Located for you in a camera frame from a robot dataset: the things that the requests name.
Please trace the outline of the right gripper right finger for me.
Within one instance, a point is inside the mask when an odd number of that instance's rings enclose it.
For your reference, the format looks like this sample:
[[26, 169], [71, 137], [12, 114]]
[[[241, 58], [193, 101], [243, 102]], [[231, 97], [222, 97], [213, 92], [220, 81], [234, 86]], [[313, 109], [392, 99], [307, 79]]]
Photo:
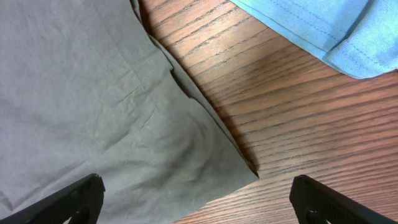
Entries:
[[307, 175], [294, 178], [289, 200], [300, 224], [397, 224]]

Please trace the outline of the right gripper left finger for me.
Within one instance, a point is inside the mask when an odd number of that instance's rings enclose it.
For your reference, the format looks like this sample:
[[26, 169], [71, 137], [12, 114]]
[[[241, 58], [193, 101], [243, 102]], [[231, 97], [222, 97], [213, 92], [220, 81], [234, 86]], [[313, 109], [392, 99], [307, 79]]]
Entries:
[[1, 224], [96, 224], [105, 187], [90, 174], [41, 201], [1, 220]]

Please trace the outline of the grey shorts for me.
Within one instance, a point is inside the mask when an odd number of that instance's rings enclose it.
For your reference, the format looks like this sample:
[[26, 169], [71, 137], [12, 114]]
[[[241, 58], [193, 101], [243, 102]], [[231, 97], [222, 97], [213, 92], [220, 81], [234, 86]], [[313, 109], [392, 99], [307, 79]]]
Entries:
[[2, 1], [1, 216], [92, 173], [100, 223], [172, 223], [257, 180], [136, 1]]

